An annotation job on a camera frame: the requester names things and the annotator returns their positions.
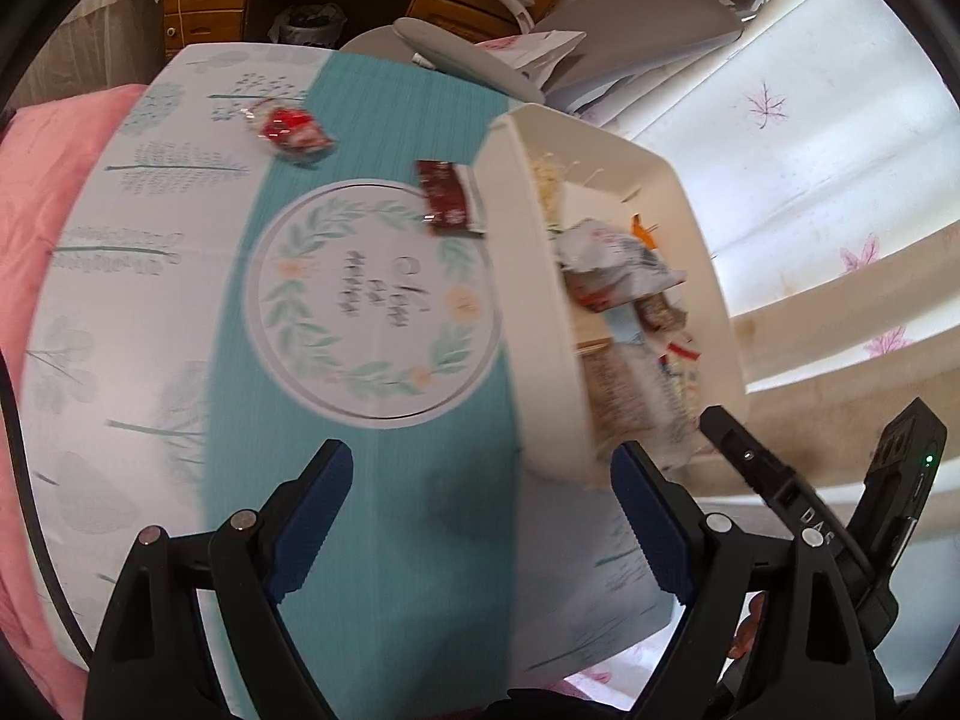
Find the orange and white snack packet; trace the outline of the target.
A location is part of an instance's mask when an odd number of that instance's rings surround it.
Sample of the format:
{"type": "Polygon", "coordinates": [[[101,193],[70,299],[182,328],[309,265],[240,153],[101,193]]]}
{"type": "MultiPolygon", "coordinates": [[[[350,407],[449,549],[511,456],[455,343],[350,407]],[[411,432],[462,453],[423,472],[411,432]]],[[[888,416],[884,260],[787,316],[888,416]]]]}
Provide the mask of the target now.
{"type": "Polygon", "coordinates": [[[659,249],[658,243],[656,242],[656,238],[654,238],[654,234],[652,234],[651,229],[647,229],[647,227],[644,226],[643,220],[641,220],[641,216],[638,215],[638,213],[635,213],[635,215],[631,216],[630,229],[631,229],[631,234],[633,234],[633,236],[635,236],[635,238],[638,239],[638,241],[641,241],[644,244],[644,247],[646,247],[646,249],[649,249],[649,250],[659,249]]]}

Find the white red large snack bag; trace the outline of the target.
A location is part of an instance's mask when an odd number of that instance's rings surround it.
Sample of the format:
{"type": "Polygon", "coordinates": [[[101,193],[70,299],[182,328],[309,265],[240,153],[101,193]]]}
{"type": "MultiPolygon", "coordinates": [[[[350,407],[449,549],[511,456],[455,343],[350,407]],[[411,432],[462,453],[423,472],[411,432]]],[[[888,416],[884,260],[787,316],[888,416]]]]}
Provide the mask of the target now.
{"type": "Polygon", "coordinates": [[[633,234],[599,220],[560,232],[553,254],[569,297],[592,312],[651,298],[686,280],[633,234]]]}

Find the clear bag yellow popcorn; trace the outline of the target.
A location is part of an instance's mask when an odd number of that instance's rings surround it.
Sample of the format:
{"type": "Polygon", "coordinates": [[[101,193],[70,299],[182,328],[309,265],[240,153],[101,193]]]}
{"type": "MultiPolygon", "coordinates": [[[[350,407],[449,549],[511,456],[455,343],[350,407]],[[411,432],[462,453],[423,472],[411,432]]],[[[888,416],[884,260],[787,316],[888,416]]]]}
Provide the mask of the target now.
{"type": "Polygon", "coordinates": [[[562,170],[548,157],[529,161],[529,169],[537,188],[537,200],[548,229],[558,229],[562,222],[562,200],[565,179],[562,170]]]}

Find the large clear bread bag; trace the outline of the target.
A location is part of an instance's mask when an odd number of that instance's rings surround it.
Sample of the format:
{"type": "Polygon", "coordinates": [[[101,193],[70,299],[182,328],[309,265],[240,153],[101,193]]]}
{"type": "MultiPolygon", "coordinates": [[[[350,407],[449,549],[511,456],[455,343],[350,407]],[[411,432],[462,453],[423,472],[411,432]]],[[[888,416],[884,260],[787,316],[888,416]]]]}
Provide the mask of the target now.
{"type": "Polygon", "coordinates": [[[597,346],[584,351],[579,361],[599,460],[609,461],[613,450],[630,440],[638,442],[661,470],[692,460],[692,418],[646,344],[597,346]]]}

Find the white plastic storage bin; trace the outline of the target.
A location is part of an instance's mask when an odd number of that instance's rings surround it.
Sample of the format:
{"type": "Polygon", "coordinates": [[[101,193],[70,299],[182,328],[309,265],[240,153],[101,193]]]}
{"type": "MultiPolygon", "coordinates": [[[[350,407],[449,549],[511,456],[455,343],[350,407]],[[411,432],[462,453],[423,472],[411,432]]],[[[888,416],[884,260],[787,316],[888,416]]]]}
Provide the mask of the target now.
{"type": "Polygon", "coordinates": [[[524,461],[534,472],[603,488],[608,463],[592,435],[578,351],[601,339],[601,319],[568,296],[539,203],[532,163],[545,158],[563,182],[562,222],[640,221],[667,265],[683,271],[680,300],[700,350],[701,405],[737,419],[748,397],[731,317],[679,177],[659,154],[538,104],[494,119],[473,172],[487,213],[485,244],[501,307],[524,461]]]}

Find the patterned teal white tablecloth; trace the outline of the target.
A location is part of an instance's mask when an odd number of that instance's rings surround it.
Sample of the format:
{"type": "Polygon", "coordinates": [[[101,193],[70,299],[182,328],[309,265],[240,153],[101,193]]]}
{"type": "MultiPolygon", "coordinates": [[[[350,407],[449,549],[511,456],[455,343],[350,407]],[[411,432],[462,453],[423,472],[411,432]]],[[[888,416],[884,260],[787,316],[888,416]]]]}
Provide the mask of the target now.
{"type": "Polygon", "coordinates": [[[423,220],[418,160],[468,163],[508,99],[317,49],[194,46],[110,138],[53,249],[21,424],[86,637],[146,525],[205,532],[319,445],[347,502],[281,614],[345,718],[470,709],[638,644],[674,605],[612,496],[521,475],[487,249],[423,220]],[[242,110],[337,140],[279,158],[242,110]]]}

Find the dark red snowflake packet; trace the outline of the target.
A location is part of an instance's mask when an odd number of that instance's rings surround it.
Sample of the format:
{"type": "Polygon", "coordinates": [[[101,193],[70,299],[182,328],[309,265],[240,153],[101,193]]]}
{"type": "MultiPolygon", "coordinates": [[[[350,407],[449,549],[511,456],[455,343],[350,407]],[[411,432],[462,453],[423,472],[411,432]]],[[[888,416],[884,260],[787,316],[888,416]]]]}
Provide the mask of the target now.
{"type": "Polygon", "coordinates": [[[418,160],[415,171],[427,204],[423,220],[434,232],[474,238],[487,234],[487,213],[470,166],[418,160]]]}

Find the grey office chair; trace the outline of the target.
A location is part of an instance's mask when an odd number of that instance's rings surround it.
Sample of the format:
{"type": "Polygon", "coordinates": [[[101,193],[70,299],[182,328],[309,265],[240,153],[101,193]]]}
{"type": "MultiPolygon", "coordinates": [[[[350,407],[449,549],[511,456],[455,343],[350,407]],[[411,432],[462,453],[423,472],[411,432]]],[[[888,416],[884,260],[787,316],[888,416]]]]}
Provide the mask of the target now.
{"type": "Polygon", "coordinates": [[[576,112],[641,76],[729,46],[768,0],[574,0],[539,23],[532,0],[500,2],[521,28],[514,36],[472,44],[423,16],[404,16],[342,50],[576,112]]]}

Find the pink blanket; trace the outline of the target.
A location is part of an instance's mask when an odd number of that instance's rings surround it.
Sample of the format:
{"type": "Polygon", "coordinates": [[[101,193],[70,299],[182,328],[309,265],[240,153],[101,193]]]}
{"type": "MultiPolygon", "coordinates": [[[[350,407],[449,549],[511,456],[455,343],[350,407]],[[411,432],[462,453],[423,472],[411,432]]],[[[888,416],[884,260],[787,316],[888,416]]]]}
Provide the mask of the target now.
{"type": "MultiPolygon", "coordinates": [[[[65,221],[142,85],[21,107],[2,137],[2,353],[18,383],[39,289],[65,221]]],[[[2,632],[60,717],[82,715],[86,676],[53,643],[32,575],[14,486],[2,450],[2,632]]]]}

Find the small red wrapped candy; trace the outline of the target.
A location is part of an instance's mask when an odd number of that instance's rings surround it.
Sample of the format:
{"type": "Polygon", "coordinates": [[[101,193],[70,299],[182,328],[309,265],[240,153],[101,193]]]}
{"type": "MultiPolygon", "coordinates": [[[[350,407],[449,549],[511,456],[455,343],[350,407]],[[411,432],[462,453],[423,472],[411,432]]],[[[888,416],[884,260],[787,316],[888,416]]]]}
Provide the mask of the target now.
{"type": "Polygon", "coordinates": [[[291,163],[317,163],[337,146],[309,110],[286,99],[259,99],[245,107],[242,115],[261,142],[291,163]]]}

